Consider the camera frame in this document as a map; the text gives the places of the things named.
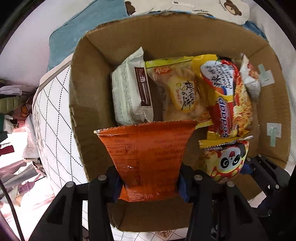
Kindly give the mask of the cranberry oat cookie packet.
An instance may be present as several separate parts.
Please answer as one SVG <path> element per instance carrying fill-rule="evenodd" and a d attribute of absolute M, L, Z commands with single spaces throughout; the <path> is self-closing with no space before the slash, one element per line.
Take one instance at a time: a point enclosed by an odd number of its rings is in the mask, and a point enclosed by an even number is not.
<path fill-rule="evenodd" d="M 261 92 L 259 74 L 245 54 L 241 54 L 239 72 L 250 98 L 258 102 Z"/>

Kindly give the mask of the white cloth pile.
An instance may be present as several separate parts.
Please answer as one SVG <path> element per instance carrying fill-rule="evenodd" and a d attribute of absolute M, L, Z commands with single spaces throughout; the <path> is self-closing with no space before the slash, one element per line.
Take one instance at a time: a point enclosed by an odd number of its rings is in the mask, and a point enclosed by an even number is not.
<path fill-rule="evenodd" d="M 36 133 L 32 114 L 29 114 L 25 120 L 25 130 L 27 133 L 27 145 L 23 151 L 22 157 L 24 159 L 37 159 L 40 156 L 37 148 Z"/>

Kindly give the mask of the instant noodle packet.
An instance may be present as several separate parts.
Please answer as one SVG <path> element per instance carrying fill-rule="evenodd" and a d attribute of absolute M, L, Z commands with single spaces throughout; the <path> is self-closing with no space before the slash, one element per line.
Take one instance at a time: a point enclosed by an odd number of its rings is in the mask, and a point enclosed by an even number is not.
<path fill-rule="evenodd" d="M 229 59 L 205 54 L 192 59 L 192 70 L 213 123 L 207 138 L 242 137 L 250 132 L 252 104 L 238 67 Z"/>

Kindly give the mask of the clothes rack with garments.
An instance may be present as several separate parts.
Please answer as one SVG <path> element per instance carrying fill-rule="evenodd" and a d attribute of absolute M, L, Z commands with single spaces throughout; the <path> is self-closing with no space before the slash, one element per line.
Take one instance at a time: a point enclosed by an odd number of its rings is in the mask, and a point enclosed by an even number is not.
<path fill-rule="evenodd" d="M 32 112 L 33 92 L 23 89 L 22 85 L 8 85 L 1 79 L 1 155 L 13 153 L 13 146 L 4 141 L 25 124 Z"/>

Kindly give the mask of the white diamond pattern mat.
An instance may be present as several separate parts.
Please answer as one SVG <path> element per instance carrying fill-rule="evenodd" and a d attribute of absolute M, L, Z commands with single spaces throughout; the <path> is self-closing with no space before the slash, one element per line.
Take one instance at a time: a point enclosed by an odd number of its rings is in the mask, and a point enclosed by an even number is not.
<path fill-rule="evenodd" d="M 69 181 L 75 184 L 88 181 L 71 126 L 69 81 L 72 57 L 66 57 L 41 78 L 33 104 L 39 155 L 54 194 L 58 194 Z"/>

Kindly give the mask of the white remote control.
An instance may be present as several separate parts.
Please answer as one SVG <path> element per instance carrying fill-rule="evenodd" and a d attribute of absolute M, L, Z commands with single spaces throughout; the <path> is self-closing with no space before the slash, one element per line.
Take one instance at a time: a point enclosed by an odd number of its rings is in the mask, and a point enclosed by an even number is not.
<path fill-rule="evenodd" d="M 185 6 L 185 7 L 188 7 L 188 8 L 194 8 L 195 7 L 193 4 L 185 3 L 185 2 L 181 2 L 181 1 L 172 1 L 171 3 L 174 4 L 174 5 L 178 5 L 178 6 Z"/>

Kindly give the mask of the white cake packet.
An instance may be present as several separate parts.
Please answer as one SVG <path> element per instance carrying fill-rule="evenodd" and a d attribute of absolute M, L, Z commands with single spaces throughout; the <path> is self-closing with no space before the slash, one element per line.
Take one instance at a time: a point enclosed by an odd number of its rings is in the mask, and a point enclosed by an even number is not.
<path fill-rule="evenodd" d="M 110 77 L 116 122 L 121 126 L 152 122 L 154 110 L 143 49 L 128 56 Z"/>

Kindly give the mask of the yellow panda snack bag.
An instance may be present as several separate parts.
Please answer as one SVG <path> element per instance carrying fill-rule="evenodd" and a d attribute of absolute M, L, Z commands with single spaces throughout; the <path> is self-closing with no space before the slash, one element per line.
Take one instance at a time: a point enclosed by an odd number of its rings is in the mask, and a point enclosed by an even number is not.
<path fill-rule="evenodd" d="M 227 140 L 199 140 L 202 151 L 198 169 L 223 184 L 241 171 L 253 135 Z"/>

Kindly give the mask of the bear print pillow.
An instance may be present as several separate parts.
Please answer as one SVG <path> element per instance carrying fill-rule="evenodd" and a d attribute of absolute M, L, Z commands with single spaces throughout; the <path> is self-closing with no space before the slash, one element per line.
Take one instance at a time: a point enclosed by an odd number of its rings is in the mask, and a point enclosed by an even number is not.
<path fill-rule="evenodd" d="M 125 1 L 128 15 L 142 15 L 152 12 L 177 11 L 188 14 L 198 14 L 236 23 L 245 24 L 250 16 L 249 5 L 244 1 L 221 0 L 183 0 L 181 2 L 193 4 L 194 8 L 178 6 L 172 1 Z"/>

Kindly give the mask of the teal blue pillow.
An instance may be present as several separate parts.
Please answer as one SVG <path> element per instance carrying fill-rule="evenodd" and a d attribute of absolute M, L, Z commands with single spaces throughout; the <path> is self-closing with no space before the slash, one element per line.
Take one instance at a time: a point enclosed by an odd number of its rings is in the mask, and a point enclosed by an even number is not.
<path fill-rule="evenodd" d="M 53 69 L 74 53 L 78 42 L 88 31 L 98 25 L 127 17 L 125 2 L 122 0 L 91 2 L 50 35 L 47 70 Z"/>

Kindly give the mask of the yellow biscuit bag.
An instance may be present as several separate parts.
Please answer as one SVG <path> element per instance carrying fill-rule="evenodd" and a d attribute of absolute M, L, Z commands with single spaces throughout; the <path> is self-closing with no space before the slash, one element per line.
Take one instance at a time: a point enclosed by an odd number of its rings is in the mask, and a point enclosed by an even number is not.
<path fill-rule="evenodd" d="M 193 56 L 146 61 L 147 75 L 157 84 L 163 103 L 163 121 L 197 122 L 196 128 L 213 125 L 198 79 Z"/>

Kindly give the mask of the orange foil snack bag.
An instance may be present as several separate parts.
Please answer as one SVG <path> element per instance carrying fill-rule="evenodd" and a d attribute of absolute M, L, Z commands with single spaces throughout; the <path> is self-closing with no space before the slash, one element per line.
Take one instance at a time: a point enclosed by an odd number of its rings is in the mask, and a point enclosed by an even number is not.
<path fill-rule="evenodd" d="M 196 121 L 159 121 L 95 130 L 116 167 L 127 202 L 177 195 L 182 158 Z"/>

